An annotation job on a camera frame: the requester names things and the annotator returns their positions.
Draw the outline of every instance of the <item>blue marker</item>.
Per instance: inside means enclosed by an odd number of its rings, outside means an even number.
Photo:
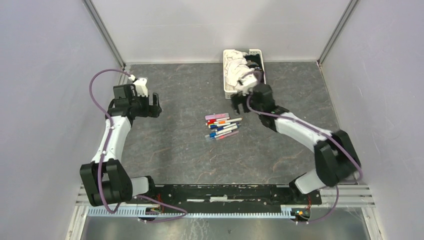
[[[232,123],[230,125],[215,127],[214,129],[212,129],[212,132],[218,132],[218,131],[221,131],[221,130],[224,130],[224,129],[227,129],[227,128],[231,128],[232,126],[235,126],[235,125],[240,125],[240,123],[235,122],[235,123]]]
[[[204,136],[205,138],[216,138],[222,135],[225,135],[227,133],[230,133],[232,130],[238,129],[239,126],[237,124],[235,124],[234,126],[228,127],[226,129],[220,130],[220,131],[216,131],[216,132],[212,132],[206,136]]]
[[[230,133],[232,133],[232,132],[234,132],[234,130],[232,130],[232,131],[226,131],[226,132],[224,132],[224,133],[221,133],[221,134],[215,135],[215,136],[213,136],[213,137],[207,137],[207,140],[219,139],[220,137],[222,137],[222,136],[226,136],[226,135],[228,135],[228,134],[230,134]]]
[[[218,127],[227,126],[227,125],[230,125],[230,124],[231,124],[230,122],[222,123],[222,124],[210,124],[207,127],[210,128],[210,129],[216,129]]]

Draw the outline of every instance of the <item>black mounting base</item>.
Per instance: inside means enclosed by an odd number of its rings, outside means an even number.
[[[165,204],[188,213],[281,213],[281,205],[307,206],[308,195],[311,204],[322,204],[317,190],[294,197],[289,186],[275,184],[157,184],[154,191]],[[228,201],[217,201],[217,197],[224,196]],[[132,199],[127,203],[146,204],[149,201]],[[164,212],[179,213],[167,207]]]
[[[102,181],[104,198],[108,204],[122,203],[131,199],[133,185],[119,160],[109,159],[109,161],[103,163],[102,169],[99,169],[98,163],[92,161],[81,165],[79,169],[82,184],[92,206],[103,205],[97,182],[98,171],[101,171],[102,176],[107,174],[109,177],[109,180]]]

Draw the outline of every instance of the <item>gray wall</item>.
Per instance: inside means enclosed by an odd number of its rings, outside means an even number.
[[[117,64],[80,0],[6,0],[0,19],[0,239],[63,239],[105,125],[89,81]],[[117,82],[98,79],[101,104]]]
[[[423,237],[423,10],[422,0],[360,1],[323,64],[388,240]]]
[[[233,48],[261,49],[268,62],[314,61],[349,0],[93,2],[125,61],[198,63]]]

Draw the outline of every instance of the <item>red marker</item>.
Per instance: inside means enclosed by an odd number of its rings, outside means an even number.
[[[233,122],[237,122],[237,121],[241,121],[243,120],[242,117],[239,118],[234,118],[234,119],[227,119],[227,120],[222,120],[222,121],[215,121],[213,123],[206,123],[206,125],[219,125],[219,124],[227,124],[227,123],[233,123]]]
[[[218,118],[218,119],[211,119],[211,120],[207,121],[206,126],[214,124],[215,122],[225,121],[225,120],[228,120],[228,119],[230,119],[230,118],[229,117],[223,117],[223,118]]]
[[[229,137],[229,136],[233,136],[233,135],[236,135],[236,134],[238,134],[239,133],[239,130],[237,130],[237,131],[232,131],[232,132],[228,132],[228,133],[226,133],[226,134],[223,134],[223,135],[221,135],[221,136],[218,136],[217,138],[216,138],[216,140],[220,140],[220,139],[224,139],[224,138],[226,138],[226,137]]]

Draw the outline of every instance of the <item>white connector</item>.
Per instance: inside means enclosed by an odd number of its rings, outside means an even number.
[[[135,90],[137,91],[138,96],[147,97],[149,95],[149,91],[147,90],[147,78],[140,77],[133,82],[135,85]]]
[[[129,80],[131,80],[131,82],[134,82],[136,80],[136,76],[132,75],[128,77]]]
[[[249,90],[258,84],[258,80],[256,79],[253,73],[246,75],[243,79],[240,80],[242,85],[237,85],[234,89],[237,91],[242,91],[243,95],[248,95]]]

